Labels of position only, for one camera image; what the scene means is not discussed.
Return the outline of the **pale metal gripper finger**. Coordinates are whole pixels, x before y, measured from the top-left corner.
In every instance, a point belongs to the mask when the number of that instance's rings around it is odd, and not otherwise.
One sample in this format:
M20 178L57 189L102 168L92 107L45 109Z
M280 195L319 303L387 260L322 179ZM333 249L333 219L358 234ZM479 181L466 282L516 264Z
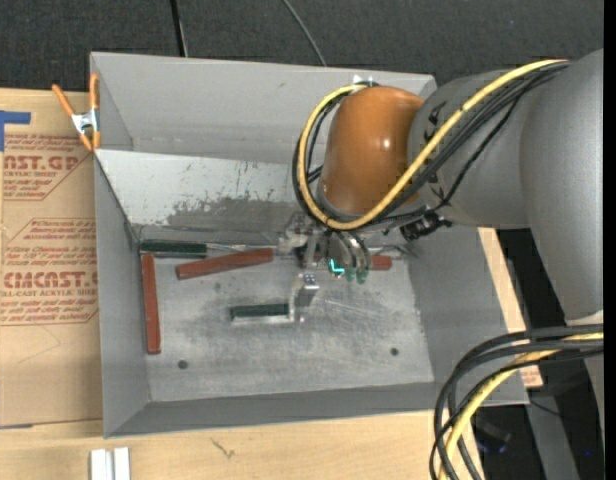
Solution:
M292 220L280 235L277 243L277 252L288 255L295 249L303 247L308 241L309 230L301 219Z
M308 308L317 292L319 284L314 273L300 273L292 282L289 297L289 318L293 323L302 321L301 312Z

